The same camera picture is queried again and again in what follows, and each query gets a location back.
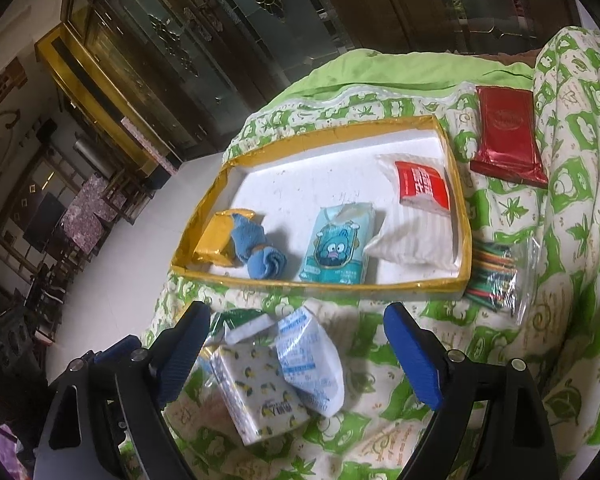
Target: bed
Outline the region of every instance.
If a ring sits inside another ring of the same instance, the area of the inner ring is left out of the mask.
[[[477,84],[532,89],[536,140],[549,189],[509,184],[469,171],[480,136]],[[290,86],[251,115],[223,161],[307,131],[382,118],[435,115],[452,145],[475,238],[541,240],[538,291],[513,330],[476,304],[407,302],[423,328],[472,360],[522,357],[543,394],[561,476],[578,478],[600,449],[600,34],[561,30],[536,68],[453,54],[383,55],[355,50]],[[192,373],[165,419],[199,479],[393,480],[430,418],[398,366],[384,331],[385,304],[319,301],[206,286],[173,272],[143,336],[150,345],[193,300],[214,311],[256,308],[277,317],[303,305],[330,330],[345,370],[343,410],[293,433],[245,448],[230,419],[205,416]],[[450,478],[462,478],[479,434],[480,412]],[[133,478],[141,475],[130,444]]]

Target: yellow snack packet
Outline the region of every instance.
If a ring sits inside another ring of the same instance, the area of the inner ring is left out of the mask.
[[[202,233],[196,249],[193,251],[194,263],[215,264],[221,267],[235,266],[235,247],[231,240],[231,229],[234,228],[233,213],[238,213],[249,220],[255,215],[250,209],[227,209],[215,213],[205,231]]]

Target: metal screw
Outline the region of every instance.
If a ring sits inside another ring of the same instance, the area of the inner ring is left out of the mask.
[[[69,370],[72,372],[77,372],[78,370],[82,370],[83,366],[84,361],[78,357],[69,363]]]
[[[140,361],[144,361],[148,355],[149,351],[146,348],[136,348],[131,352],[131,360],[139,363]]]
[[[511,361],[511,366],[514,370],[519,372],[523,372],[526,369],[526,363],[522,359],[513,359]]]
[[[464,354],[461,351],[456,350],[455,348],[453,350],[449,350],[449,352],[447,352],[446,355],[449,357],[450,360],[452,360],[455,363],[461,363],[462,361],[464,361]]]

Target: table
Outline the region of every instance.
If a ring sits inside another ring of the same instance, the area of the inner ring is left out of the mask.
[[[92,174],[60,221],[67,236],[86,254],[93,251],[104,235],[104,228],[98,218],[107,222],[116,219],[116,211],[101,198],[106,187],[107,181],[104,177]],[[126,197],[118,193],[112,202],[120,208],[125,200]]]

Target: wooden cabinet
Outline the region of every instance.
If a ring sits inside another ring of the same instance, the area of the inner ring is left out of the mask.
[[[65,0],[63,15],[180,160],[352,48],[515,54],[579,23],[574,0]]]

